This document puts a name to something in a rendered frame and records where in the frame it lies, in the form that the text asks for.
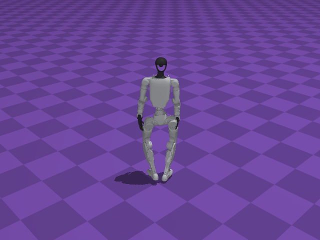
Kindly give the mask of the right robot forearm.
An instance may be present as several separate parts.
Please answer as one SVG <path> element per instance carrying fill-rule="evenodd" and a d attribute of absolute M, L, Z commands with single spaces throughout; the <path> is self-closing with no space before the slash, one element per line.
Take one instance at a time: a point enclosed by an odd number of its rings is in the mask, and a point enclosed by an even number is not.
<path fill-rule="evenodd" d="M 180 101 L 180 100 L 179 100 Z M 179 117 L 180 120 L 180 108 L 181 108 L 181 103 L 179 102 L 179 104 L 174 104 L 174 117 Z"/>

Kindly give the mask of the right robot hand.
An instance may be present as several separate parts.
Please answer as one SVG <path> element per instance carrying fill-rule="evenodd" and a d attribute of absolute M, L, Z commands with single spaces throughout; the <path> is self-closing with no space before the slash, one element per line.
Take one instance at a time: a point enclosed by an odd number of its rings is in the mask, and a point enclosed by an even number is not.
<path fill-rule="evenodd" d="M 176 128 L 175 128 L 175 130 L 177 129 L 177 127 L 178 127 L 178 124 L 179 124 L 179 117 L 176 117 L 176 120 L 177 120 L 177 126 L 176 126 Z"/>

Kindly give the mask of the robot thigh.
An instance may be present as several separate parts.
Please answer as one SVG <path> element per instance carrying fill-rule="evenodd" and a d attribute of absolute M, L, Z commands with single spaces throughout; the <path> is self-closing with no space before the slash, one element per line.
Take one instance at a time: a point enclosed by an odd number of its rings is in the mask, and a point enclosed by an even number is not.
<path fill-rule="evenodd" d="M 168 150 L 172 150 L 172 146 L 173 146 L 173 143 L 177 143 L 177 136 L 178 136 L 178 127 L 177 129 L 176 126 L 177 126 L 177 119 L 175 118 L 174 115 L 171 115 L 171 116 L 167 116 L 167 124 L 168 124 L 168 132 L 169 132 L 169 141 L 167 142 L 167 149 Z"/>
<path fill-rule="evenodd" d="M 147 145 L 147 150 L 152 148 L 152 142 L 150 141 L 150 137 L 152 134 L 152 129 L 154 128 L 154 118 L 153 117 L 146 117 L 143 124 L 143 131 L 142 131 L 142 143 L 145 142 Z"/>

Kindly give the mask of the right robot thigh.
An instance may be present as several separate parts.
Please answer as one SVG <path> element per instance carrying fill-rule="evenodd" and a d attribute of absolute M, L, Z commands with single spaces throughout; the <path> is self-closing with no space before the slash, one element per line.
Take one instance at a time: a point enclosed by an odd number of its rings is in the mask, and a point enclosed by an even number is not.
<path fill-rule="evenodd" d="M 172 150 L 172 146 L 173 146 L 173 143 L 177 143 L 177 136 L 178 136 L 178 127 L 177 129 L 176 126 L 177 126 L 177 119 L 175 118 L 174 115 L 171 115 L 171 116 L 167 116 L 167 124 L 168 124 L 168 132 L 169 132 L 169 141 L 167 142 L 167 149 L 168 150 Z"/>

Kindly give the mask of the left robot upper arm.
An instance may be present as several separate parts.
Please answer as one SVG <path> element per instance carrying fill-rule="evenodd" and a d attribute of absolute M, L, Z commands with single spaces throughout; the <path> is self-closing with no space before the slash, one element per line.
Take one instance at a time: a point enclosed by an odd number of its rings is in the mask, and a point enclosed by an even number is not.
<path fill-rule="evenodd" d="M 145 77 L 141 82 L 139 101 L 144 103 L 148 100 L 146 93 L 147 93 L 149 82 L 150 82 L 150 77 Z"/>

